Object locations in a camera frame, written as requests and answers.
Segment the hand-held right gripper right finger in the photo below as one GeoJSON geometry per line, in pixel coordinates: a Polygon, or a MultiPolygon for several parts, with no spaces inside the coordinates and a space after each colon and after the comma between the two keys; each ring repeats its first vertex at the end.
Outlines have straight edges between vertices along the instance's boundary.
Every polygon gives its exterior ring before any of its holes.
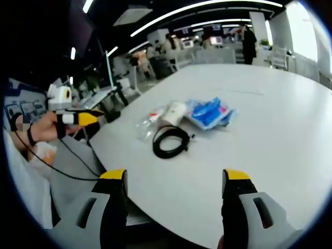
{"type": "Polygon", "coordinates": [[[223,170],[222,199],[223,248],[289,248],[303,234],[288,222],[286,210],[257,191],[242,171],[223,170]]]}

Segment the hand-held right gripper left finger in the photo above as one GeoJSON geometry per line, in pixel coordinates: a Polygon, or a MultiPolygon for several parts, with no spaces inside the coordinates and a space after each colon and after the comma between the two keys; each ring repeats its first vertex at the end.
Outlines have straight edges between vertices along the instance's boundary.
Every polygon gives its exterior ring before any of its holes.
{"type": "Polygon", "coordinates": [[[125,248],[127,172],[107,171],[77,197],[53,228],[59,248],[125,248]]]}

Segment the person's left hand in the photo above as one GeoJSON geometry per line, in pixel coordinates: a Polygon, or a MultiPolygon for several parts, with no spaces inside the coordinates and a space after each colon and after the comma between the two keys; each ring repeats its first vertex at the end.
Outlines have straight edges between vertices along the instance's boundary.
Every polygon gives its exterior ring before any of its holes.
{"type": "Polygon", "coordinates": [[[33,123],[30,127],[33,141],[50,142],[57,139],[57,121],[57,115],[54,112],[47,112],[41,119],[33,123]]]}

